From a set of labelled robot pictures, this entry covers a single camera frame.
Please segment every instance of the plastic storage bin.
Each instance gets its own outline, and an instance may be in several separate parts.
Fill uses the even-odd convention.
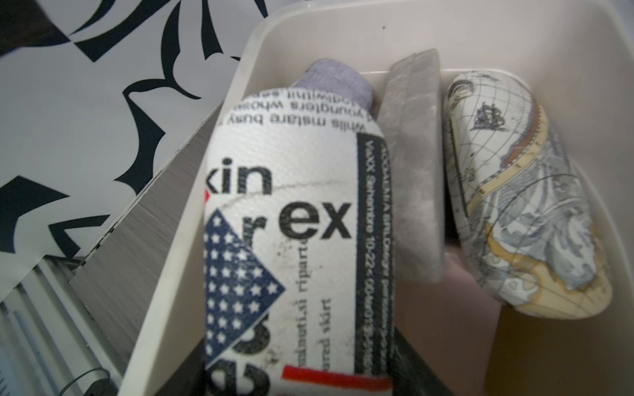
[[[375,88],[379,102],[390,66],[428,48],[440,52],[445,84],[460,69],[506,70],[530,86],[545,107],[588,183],[613,272],[612,305],[597,320],[578,326],[586,326],[588,336],[610,338],[623,353],[629,353],[634,345],[634,283],[627,257],[634,254],[634,245],[623,245],[620,237],[629,241],[634,236],[630,203],[634,196],[634,56],[618,16],[606,1],[297,3],[254,30],[223,114],[248,94],[291,85],[322,57],[360,71]],[[153,395],[203,337],[203,168],[120,395]],[[627,378],[626,355],[618,353],[605,357],[614,366],[604,369]],[[623,393],[615,389],[605,394]]]

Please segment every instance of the pink surface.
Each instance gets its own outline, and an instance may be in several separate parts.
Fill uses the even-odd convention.
[[[442,283],[396,281],[396,326],[456,396],[482,395],[499,315],[456,247],[446,248]]]

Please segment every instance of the white stars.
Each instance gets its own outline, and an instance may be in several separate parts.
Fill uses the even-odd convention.
[[[273,282],[271,282],[267,287],[266,287],[266,291],[269,292],[269,294],[275,294],[277,293],[277,285],[274,284]]]
[[[247,254],[246,250],[240,249],[240,251],[238,252],[238,260],[247,261],[248,258],[249,255]]]
[[[255,300],[251,301],[251,303],[249,304],[249,310],[252,314],[255,314],[257,311],[260,310],[260,304],[257,303]]]
[[[243,305],[240,302],[236,302],[235,304],[233,304],[233,312],[237,314],[242,313],[242,308],[243,308]]]
[[[247,277],[247,270],[244,268],[238,268],[236,270],[236,276],[238,277],[238,279],[244,279]]]
[[[244,286],[242,286],[241,284],[234,287],[233,291],[235,291],[237,296],[244,296]]]
[[[251,295],[252,296],[261,296],[260,291],[262,290],[262,288],[256,284],[254,284],[253,286],[251,286],[251,289],[249,289],[249,291],[251,291]]]

